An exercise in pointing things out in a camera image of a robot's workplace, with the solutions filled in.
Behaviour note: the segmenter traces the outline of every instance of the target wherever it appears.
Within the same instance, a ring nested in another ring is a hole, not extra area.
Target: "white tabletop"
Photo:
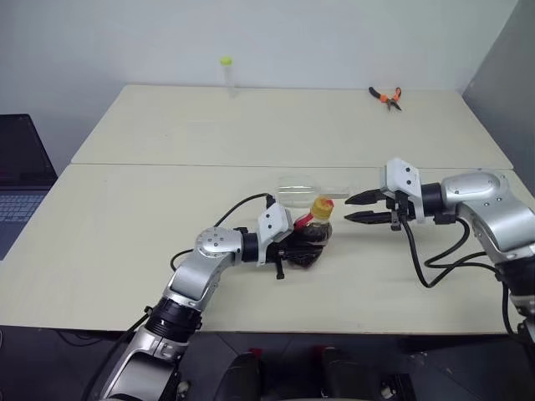
[[[71,165],[59,178],[0,268],[0,324],[124,330],[160,298],[170,257],[247,195],[272,190],[286,169]],[[295,169],[332,185],[375,188],[378,169]],[[434,182],[461,170],[422,170]],[[535,200],[504,170],[517,196]],[[227,226],[255,229],[264,202],[249,202]],[[376,210],[383,210],[377,205]],[[204,313],[204,330],[261,332],[503,332],[502,289],[479,268],[459,268],[425,289],[405,234],[343,219],[307,271],[273,265],[229,268]],[[413,225],[421,259],[445,250],[459,226]],[[459,255],[480,251],[471,238]],[[425,270],[428,277],[434,272]],[[515,312],[512,320],[517,319]]]
[[[512,168],[458,93],[406,90],[400,106],[367,90],[127,85],[73,163]]]

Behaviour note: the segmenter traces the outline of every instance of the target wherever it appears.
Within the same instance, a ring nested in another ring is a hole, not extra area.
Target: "white wall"
[[[124,83],[463,89],[517,0],[0,0],[0,113],[61,171]]]

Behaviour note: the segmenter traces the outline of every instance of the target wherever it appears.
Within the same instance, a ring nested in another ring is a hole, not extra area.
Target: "robotic arm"
[[[346,218],[364,224],[390,223],[398,231],[409,220],[436,224],[467,221],[499,271],[498,279],[511,290],[511,301],[526,319],[525,337],[535,343],[535,214],[509,188],[505,175],[479,170],[444,179],[440,184],[420,183],[420,172],[400,159],[389,161],[381,172],[381,188],[346,200],[368,205],[385,200],[391,212],[361,211]]]
[[[523,336],[535,343],[535,214],[515,198],[504,175],[480,170],[446,178],[441,184],[422,185],[414,166],[394,159],[382,171],[380,189],[352,196],[346,203],[368,205],[382,200],[389,212],[361,211],[346,218],[365,224],[390,223],[395,231],[402,226],[407,230],[410,220],[422,223],[426,216],[434,216],[436,224],[455,223],[459,218],[471,224],[499,271],[497,278],[511,290],[513,304],[525,317],[520,325]],[[258,218],[256,233],[220,227],[203,231],[115,365],[101,399],[177,399],[178,365],[190,336],[201,327],[201,313],[222,272],[241,262],[273,261],[278,278],[283,278],[282,259],[295,252],[318,251],[289,249],[283,240],[292,229],[288,211],[273,203]]]
[[[149,320],[123,352],[100,397],[175,400],[178,364],[190,336],[201,328],[201,313],[222,272],[242,261],[265,264],[273,245],[292,230],[289,212],[278,203],[258,217],[257,233],[221,227],[204,230],[196,238],[193,252],[176,269]]]

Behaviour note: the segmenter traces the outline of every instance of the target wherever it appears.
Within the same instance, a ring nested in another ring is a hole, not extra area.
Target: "clear plastic container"
[[[278,202],[286,207],[308,208],[318,196],[347,199],[349,187],[320,186],[310,175],[284,175],[278,179]]]
[[[223,76],[225,79],[225,86],[227,87],[228,96],[233,98],[237,95],[236,83],[234,82],[234,75],[232,73],[232,58],[230,56],[221,57],[221,66],[223,67]]]

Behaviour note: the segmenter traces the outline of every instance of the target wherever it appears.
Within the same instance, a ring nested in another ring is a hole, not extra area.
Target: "laptop keyboard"
[[[0,222],[30,220],[44,195],[0,195]]]

